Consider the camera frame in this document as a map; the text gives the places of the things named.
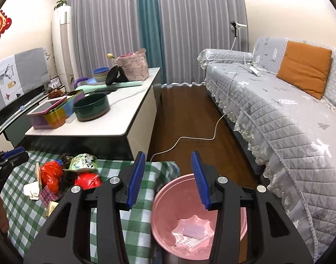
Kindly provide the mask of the yellow tissue pack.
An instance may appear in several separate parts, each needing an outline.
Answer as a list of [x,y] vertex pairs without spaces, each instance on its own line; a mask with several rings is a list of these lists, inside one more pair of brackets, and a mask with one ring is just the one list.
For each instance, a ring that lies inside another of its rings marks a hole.
[[53,212],[53,210],[55,210],[55,208],[57,207],[58,202],[54,202],[54,201],[50,201],[48,203],[48,206],[46,208],[46,217],[48,218],[51,213]]

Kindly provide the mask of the orange plastic bag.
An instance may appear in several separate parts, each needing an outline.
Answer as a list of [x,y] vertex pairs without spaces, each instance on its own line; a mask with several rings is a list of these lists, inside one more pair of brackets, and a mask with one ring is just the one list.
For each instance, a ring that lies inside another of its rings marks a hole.
[[63,167],[55,160],[45,163],[40,168],[41,181],[47,186],[51,193],[59,192],[59,182],[63,175]]

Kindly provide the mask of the pink blister pill pack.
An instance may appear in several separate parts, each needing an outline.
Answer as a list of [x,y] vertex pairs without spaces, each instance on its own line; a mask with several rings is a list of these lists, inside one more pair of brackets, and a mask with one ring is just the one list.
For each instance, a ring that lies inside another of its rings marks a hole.
[[51,192],[48,186],[45,186],[39,193],[39,199],[45,207],[48,207],[51,202],[57,202],[60,198],[62,198],[62,194]]

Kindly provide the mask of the dark brown wrapper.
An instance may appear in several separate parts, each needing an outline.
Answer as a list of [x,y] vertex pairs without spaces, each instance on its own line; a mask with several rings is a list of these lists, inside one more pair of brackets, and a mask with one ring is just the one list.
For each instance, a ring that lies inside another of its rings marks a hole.
[[63,153],[61,155],[61,161],[63,164],[63,175],[59,182],[59,188],[61,191],[65,192],[69,187],[73,186],[75,180],[77,179],[77,173],[70,170],[70,164],[72,157]]

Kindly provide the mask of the red plastic bag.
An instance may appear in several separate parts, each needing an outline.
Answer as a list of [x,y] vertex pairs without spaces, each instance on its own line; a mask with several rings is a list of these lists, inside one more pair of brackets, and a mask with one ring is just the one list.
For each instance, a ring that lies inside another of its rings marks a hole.
[[96,173],[83,172],[78,175],[74,184],[78,185],[82,189],[92,189],[100,187],[102,185],[102,182],[100,176]]

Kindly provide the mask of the green panda snack packet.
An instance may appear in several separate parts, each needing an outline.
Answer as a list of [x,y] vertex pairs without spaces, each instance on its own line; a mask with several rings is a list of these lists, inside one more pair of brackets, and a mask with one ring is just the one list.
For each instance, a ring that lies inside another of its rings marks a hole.
[[97,168],[97,158],[93,155],[84,153],[72,158],[68,170],[76,173],[82,173],[93,172],[96,171]]

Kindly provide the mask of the pink trash bin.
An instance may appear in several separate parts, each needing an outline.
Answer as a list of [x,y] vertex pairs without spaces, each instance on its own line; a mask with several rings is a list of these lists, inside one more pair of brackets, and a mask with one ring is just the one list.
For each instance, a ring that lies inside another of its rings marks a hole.
[[167,183],[154,198],[151,231],[168,253],[187,260],[208,260],[218,212],[201,203],[194,175]]

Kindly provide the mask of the green checked tablecloth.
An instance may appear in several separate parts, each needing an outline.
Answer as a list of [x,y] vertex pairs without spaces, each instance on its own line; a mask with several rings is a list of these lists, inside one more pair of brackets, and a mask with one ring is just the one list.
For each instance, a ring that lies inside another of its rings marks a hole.
[[102,185],[72,185],[52,214],[40,200],[24,194],[35,182],[35,168],[58,159],[30,151],[29,160],[12,170],[1,191],[11,248],[21,263],[151,263],[151,215],[155,195],[179,176],[172,161],[98,160]]

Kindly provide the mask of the colourful storage box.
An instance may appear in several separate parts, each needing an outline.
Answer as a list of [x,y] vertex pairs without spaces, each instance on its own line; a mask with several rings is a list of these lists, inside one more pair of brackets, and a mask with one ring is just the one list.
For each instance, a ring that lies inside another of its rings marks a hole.
[[36,106],[27,116],[34,129],[56,129],[74,113],[74,103],[85,97],[83,90],[72,91],[62,97],[49,99]]

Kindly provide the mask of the covered television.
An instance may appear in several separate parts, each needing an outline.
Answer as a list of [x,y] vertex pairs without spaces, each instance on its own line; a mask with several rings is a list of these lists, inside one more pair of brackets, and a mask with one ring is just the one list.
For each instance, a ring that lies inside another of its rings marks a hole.
[[50,81],[45,50],[30,49],[0,60],[0,112]]

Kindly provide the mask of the dark green round basin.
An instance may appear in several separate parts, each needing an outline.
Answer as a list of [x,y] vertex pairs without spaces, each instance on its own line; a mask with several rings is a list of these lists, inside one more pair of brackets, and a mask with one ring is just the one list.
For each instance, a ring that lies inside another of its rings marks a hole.
[[74,113],[80,122],[99,118],[110,111],[106,93],[93,93],[74,103]]

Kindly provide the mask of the light green mat roll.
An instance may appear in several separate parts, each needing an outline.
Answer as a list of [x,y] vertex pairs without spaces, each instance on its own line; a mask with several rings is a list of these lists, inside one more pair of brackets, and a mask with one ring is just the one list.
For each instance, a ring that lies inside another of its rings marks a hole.
[[85,94],[95,92],[98,89],[119,89],[119,88],[129,88],[134,86],[141,86],[144,83],[141,81],[130,81],[130,82],[121,82],[113,83],[111,85],[100,84],[100,85],[81,85],[77,87],[77,90],[82,90]]

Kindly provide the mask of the grey quilted sofa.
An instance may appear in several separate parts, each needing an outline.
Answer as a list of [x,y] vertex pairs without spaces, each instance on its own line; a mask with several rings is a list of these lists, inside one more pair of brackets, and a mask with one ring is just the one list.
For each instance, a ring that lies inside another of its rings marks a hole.
[[336,48],[316,99],[277,77],[287,42],[263,37],[252,53],[204,49],[197,60],[213,101],[252,154],[255,173],[269,181],[313,259],[323,260],[336,241]]

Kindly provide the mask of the stacked coloured bowls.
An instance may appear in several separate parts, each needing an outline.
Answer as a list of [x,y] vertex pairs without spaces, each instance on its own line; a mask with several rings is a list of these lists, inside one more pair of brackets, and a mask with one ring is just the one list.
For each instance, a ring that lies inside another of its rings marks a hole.
[[100,67],[92,71],[92,75],[97,83],[105,82],[109,71],[109,67]]

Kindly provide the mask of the black cap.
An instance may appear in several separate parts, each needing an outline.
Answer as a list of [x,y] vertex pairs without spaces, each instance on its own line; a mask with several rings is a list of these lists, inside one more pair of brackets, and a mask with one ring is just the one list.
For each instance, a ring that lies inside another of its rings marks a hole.
[[105,84],[109,86],[114,83],[122,83],[122,82],[128,82],[128,81],[129,80],[126,77],[123,68],[120,66],[114,66],[107,73]]

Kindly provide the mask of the white standing air conditioner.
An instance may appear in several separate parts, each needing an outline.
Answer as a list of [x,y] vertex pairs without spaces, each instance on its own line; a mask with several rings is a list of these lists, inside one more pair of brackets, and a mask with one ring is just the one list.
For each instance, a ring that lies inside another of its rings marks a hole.
[[66,90],[73,91],[73,83],[80,75],[74,49],[72,8],[68,5],[62,5],[53,11],[52,42],[57,75]]

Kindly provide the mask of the pink lace basket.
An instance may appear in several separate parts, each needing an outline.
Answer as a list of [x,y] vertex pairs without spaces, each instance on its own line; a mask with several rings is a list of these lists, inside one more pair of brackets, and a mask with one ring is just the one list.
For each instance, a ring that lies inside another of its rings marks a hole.
[[115,58],[114,64],[123,69],[129,81],[144,81],[150,75],[144,48]]

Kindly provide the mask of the power strip on sofa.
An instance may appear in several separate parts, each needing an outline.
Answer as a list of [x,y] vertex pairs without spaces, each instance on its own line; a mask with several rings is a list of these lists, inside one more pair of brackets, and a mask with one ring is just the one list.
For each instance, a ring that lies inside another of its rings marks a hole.
[[250,70],[253,72],[254,75],[257,77],[261,77],[261,73],[258,69],[254,68],[253,66],[250,66]]

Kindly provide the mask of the orange cushion near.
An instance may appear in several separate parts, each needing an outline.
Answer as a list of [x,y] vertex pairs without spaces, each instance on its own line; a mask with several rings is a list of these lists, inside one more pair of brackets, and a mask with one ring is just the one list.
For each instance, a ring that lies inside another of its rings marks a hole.
[[332,63],[332,50],[288,41],[277,77],[321,99]]

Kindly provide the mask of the teal curtain strip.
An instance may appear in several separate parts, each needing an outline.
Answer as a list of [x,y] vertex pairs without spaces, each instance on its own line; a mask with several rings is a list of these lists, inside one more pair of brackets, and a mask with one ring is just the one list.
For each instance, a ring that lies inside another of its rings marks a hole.
[[159,0],[137,0],[140,41],[146,49],[149,67],[161,68],[161,81],[166,83],[163,36]]

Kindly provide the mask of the clip lamp on stand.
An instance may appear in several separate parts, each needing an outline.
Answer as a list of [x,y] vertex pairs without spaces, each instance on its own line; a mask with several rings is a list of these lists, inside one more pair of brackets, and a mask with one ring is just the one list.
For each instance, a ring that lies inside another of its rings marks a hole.
[[238,23],[236,21],[231,21],[229,23],[231,25],[231,28],[234,29],[234,40],[233,40],[233,43],[232,43],[231,48],[230,48],[230,50],[233,50],[234,45],[235,45],[236,40],[237,40],[237,38],[238,38],[238,36],[240,34],[241,29],[242,28],[247,28],[247,25],[246,24]]

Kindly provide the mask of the grey curtains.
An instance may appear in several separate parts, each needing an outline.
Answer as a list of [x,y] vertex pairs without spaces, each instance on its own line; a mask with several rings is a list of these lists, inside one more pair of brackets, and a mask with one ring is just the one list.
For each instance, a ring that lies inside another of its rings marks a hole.
[[204,49],[248,49],[248,31],[234,38],[232,22],[246,23],[244,0],[66,0],[72,8],[74,49],[81,76],[110,66],[116,56],[146,49],[149,67],[164,83],[201,83]]

